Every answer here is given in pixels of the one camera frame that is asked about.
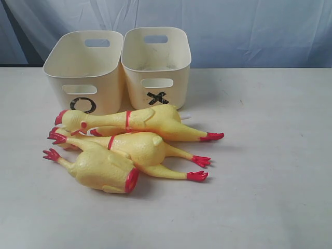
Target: rubber chicken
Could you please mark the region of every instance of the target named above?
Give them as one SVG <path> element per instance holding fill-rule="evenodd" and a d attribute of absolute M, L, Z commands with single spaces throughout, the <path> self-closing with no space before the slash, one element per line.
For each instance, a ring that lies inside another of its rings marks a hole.
<path fill-rule="evenodd" d="M 223 133 L 199 131 L 182 124 L 176 107 L 169 104 L 103 116 L 90 115 L 79 110 L 63 110 L 54 124 L 63 124 L 63 128 L 70 131 L 71 135 L 78 132 L 87 134 L 91 128 L 114 126 L 126 132 L 153 132 L 169 141 L 198 142 L 224 137 Z"/>
<path fill-rule="evenodd" d="M 198 157 L 185 151 L 174 148 L 163 142 L 162 138 L 156 134 L 149 132 L 127 133 L 118 136 L 109 137 L 86 137 L 85 139 L 67 137 L 58 133 L 58 129 L 54 128 L 48 139 L 55 140 L 53 144 L 71 144 L 77 146 L 77 140 L 84 143 L 95 143 L 102 146 L 103 149 L 108 148 L 115 153 L 119 153 L 127 158 L 130 158 L 137 169 L 147 175 L 170 178 L 170 179 L 186 179 L 190 181 L 202 182 L 208 176 L 204 171 L 182 173 L 172 171 L 160 163 L 164 160 L 165 156 L 181 156 L 187 158 L 198 165 L 205 166 L 210 164 L 209 158 Z M 96 151 L 93 155 L 95 158 L 101 158 L 103 155 L 98 154 Z"/>
<path fill-rule="evenodd" d="M 130 193 L 137 182 L 139 170 L 132 160 L 108 150 L 98 143 L 76 138 L 58 137 L 83 150 L 74 163 L 62 158 L 54 149 L 43 150 L 45 159 L 64 166 L 79 183 L 107 193 Z"/>

